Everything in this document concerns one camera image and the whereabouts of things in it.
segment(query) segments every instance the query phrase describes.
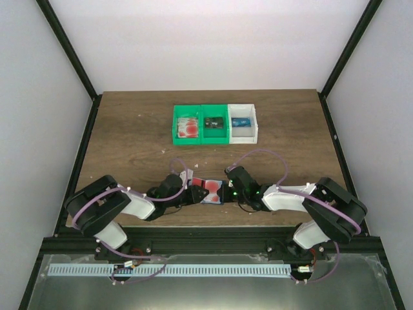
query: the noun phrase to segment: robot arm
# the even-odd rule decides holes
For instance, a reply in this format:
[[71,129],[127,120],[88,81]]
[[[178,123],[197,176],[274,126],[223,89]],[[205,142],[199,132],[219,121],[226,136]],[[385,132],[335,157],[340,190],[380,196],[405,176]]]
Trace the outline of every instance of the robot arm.
[[254,210],[293,210],[311,215],[313,220],[301,224],[294,233],[292,241],[295,246],[291,247],[294,254],[299,252],[297,246],[307,250],[328,240],[348,243],[356,234],[356,228],[350,222],[305,196],[328,203],[358,225],[367,214],[367,208],[356,197],[330,178],[321,178],[317,183],[304,186],[282,187],[283,191],[280,191],[277,185],[259,185],[242,166],[225,173],[239,193],[238,201],[247,203]]
[[[338,210],[339,214],[345,214],[358,225],[367,213],[367,208],[357,198],[330,178],[321,178],[317,183],[308,183],[304,186],[282,187],[281,191],[277,185],[258,184],[242,166],[226,170],[225,173],[230,183],[223,183],[222,188],[218,190],[217,194],[222,202],[246,203],[256,211],[293,210],[311,215],[312,221],[301,224],[288,243],[292,254],[300,254],[303,249],[307,250],[328,240],[348,243],[356,234],[353,224],[309,197],[327,202]],[[119,213],[152,221],[162,216],[169,207],[200,203],[209,194],[208,190],[198,185],[189,185],[179,196],[159,201],[176,195],[183,187],[183,180],[183,176],[170,174],[160,186],[149,189],[146,195],[140,195],[123,188],[113,177],[103,176],[67,199],[65,207],[74,217],[98,195],[118,188],[118,191],[91,204],[76,222],[77,228],[84,236],[94,236],[111,248],[118,249],[127,241],[124,230],[114,221]]]
[[114,221],[120,214],[129,214],[142,220],[152,221],[162,216],[169,207],[181,207],[201,202],[209,191],[197,185],[187,186],[176,198],[165,201],[151,201],[151,198],[167,198],[179,192],[183,186],[180,176],[170,174],[159,187],[152,187],[146,195],[128,191],[111,176],[103,176],[65,201],[65,208],[74,217],[88,202],[98,195],[116,187],[124,190],[115,191],[97,200],[85,210],[76,221],[76,227],[83,236],[105,242],[113,249],[118,249],[128,240],[122,227]]

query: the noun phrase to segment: red and white object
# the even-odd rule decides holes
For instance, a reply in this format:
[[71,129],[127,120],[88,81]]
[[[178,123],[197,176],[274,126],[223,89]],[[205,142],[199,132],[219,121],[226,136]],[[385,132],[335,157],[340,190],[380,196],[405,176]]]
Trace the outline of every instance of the red and white object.
[[197,118],[178,118],[177,126],[179,138],[198,138]]
[[222,186],[222,181],[192,178],[191,184],[198,185],[209,191],[209,194],[203,199],[203,201],[201,201],[201,203],[221,204],[221,198],[218,196],[217,192]]

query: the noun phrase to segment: white wall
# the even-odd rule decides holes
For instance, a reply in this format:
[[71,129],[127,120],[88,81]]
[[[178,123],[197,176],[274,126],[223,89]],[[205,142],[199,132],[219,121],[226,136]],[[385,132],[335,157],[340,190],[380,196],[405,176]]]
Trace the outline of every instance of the white wall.
[[0,309],[50,236],[91,101],[33,0],[0,1]]
[[413,309],[413,3],[383,1],[328,97],[350,172]]
[[368,1],[51,3],[102,92],[321,90]]

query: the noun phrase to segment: wooden table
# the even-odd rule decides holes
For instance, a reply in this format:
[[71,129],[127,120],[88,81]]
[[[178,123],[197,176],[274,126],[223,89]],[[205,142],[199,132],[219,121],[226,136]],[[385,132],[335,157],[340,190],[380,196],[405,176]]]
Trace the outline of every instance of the wooden table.
[[[258,144],[173,146],[174,105],[206,103],[254,103]],[[175,157],[183,159],[197,177],[225,180],[223,169],[256,148],[274,150],[286,159],[289,175],[284,185],[304,185],[329,176],[344,186],[315,90],[214,90],[105,92],[77,189],[110,174],[121,185],[146,192],[167,176],[169,161]],[[281,162],[265,153],[246,158],[242,165],[259,183],[275,183],[284,173]],[[186,206],[152,222],[125,214],[117,217],[121,225],[133,226],[269,226],[308,220],[307,214],[294,211],[249,214],[235,203]]]

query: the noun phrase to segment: black object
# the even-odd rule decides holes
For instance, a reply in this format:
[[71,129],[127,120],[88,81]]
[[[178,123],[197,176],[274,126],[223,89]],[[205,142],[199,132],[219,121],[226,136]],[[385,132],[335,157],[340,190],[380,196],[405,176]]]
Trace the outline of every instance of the black object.
[[76,155],[75,163],[73,166],[72,173],[70,175],[69,183],[67,185],[65,198],[60,209],[59,216],[57,218],[57,223],[54,229],[53,234],[59,233],[60,229],[66,229],[66,220],[67,220],[67,210],[65,208],[65,201],[75,193],[77,181],[80,176],[80,171],[82,168],[83,160],[85,159],[86,150],[88,148],[90,136],[92,134],[93,126],[95,125],[95,120],[97,116],[97,111],[100,106],[102,95],[98,95],[97,99],[93,101],[92,108],[89,112],[88,121],[86,123],[85,131],[83,132],[82,140],[80,142],[80,147]]
[[242,166],[232,170],[224,170],[228,179],[237,192],[238,202],[245,203],[255,211],[270,211],[263,203],[263,194],[270,187],[269,184],[259,185]]
[[[103,176],[92,184],[81,189],[65,201],[65,208],[74,217],[92,198],[105,192],[108,188],[117,187],[111,176]],[[93,203],[77,220],[76,226],[83,236],[91,237],[102,231],[128,204],[128,195],[121,191],[113,192],[102,198],[101,205]]]
[[[327,122],[328,131],[330,132],[331,140],[333,141],[333,146],[336,150],[337,159],[340,164],[341,173],[343,174],[347,191],[357,198],[356,188],[353,184],[350,171],[348,169],[347,162],[343,154],[343,149],[341,148],[340,140],[337,135],[336,128],[334,126],[333,119],[330,114],[330,110],[328,109],[326,98],[322,96],[320,93],[318,93],[318,96],[321,102],[321,108],[323,109],[325,120]],[[368,227],[365,220],[361,222],[360,227],[362,233],[368,234]]]
[[223,118],[204,118],[205,128],[224,128]]
[[[330,178],[321,178],[311,196],[323,202],[334,203],[332,207],[346,214],[357,224],[360,224],[367,214],[367,208],[361,201]],[[356,233],[356,228],[352,224],[318,203],[306,198],[303,206],[331,240],[348,243]]]
[[350,39],[348,39],[348,42],[344,47],[344,50],[342,51],[339,59],[337,60],[336,65],[333,68],[333,71],[331,72],[330,76],[327,79],[327,82],[325,83],[325,86],[323,87],[323,90],[321,91],[323,97],[327,98],[330,94],[334,84],[336,84],[336,81],[338,80],[341,72],[346,66],[347,61],[353,54],[354,49],[356,48],[361,37],[366,31],[367,26],[370,24],[381,2],[382,0],[370,0],[368,2],[368,5],[364,10],[363,15],[361,15],[360,20],[358,21],[353,33],[350,36]]
[[97,99],[97,93],[95,91],[95,88],[93,87],[92,82],[90,82],[89,77],[86,74],[85,69],[83,68],[83,65],[81,64],[72,44],[69,41],[69,38],[67,38],[65,30],[63,29],[59,19],[57,18],[52,8],[52,5],[48,0],[36,1],[40,9],[42,10],[43,14],[45,15],[47,21],[49,22],[50,27],[56,35],[56,38],[59,40],[61,46],[63,47],[63,50],[65,51],[67,58],[71,62],[83,86],[86,88],[86,91],[88,92],[90,98],[92,100]]
[[[146,193],[151,198],[167,198],[177,194],[183,186],[182,179],[176,174],[169,174],[159,187],[152,187]],[[184,205],[193,205],[200,203],[207,195],[209,191],[198,185],[188,186],[178,197],[168,201],[153,201],[155,205],[155,211],[145,219],[145,221],[153,221],[158,217],[164,215],[166,208],[177,207],[180,208]]]

